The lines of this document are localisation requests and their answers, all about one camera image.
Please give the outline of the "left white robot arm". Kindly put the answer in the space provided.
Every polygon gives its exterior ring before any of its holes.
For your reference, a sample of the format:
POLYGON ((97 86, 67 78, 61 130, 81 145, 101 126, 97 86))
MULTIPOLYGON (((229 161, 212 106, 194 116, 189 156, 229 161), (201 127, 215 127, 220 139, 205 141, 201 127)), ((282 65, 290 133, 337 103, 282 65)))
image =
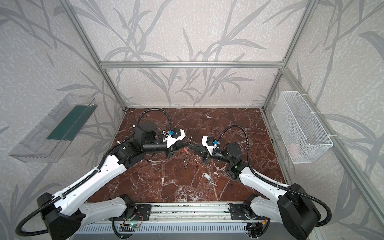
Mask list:
POLYGON ((51 207, 42 211, 42 219, 51 238, 66 240, 88 224, 133 215, 136 205, 127 195, 98 203, 88 203, 87 199, 110 180, 142 161, 148 152, 164 152, 167 158, 171 158, 178 150, 188 146, 183 140, 185 136, 184 130, 174 128, 160 133, 155 124, 144 122, 136 126, 129 142, 118 144, 107 154, 100 167, 53 195, 45 193, 40 196, 39 206, 59 197, 51 207))

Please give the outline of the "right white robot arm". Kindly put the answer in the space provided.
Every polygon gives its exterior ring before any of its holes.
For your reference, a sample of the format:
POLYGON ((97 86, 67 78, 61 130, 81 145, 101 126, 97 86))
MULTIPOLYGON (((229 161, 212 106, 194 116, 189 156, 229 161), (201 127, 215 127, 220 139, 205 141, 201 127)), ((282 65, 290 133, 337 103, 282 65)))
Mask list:
POLYGON ((229 143, 225 148, 199 144, 191 147, 205 163, 210 159, 228 163, 227 174, 232 180, 248 186, 261 194, 250 197, 245 210, 251 219, 266 217, 284 225, 297 240, 308 238, 321 220, 321 214, 314 205, 314 198, 306 194, 297 184, 291 186, 274 181, 243 162, 243 153, 238 143, 229 143))

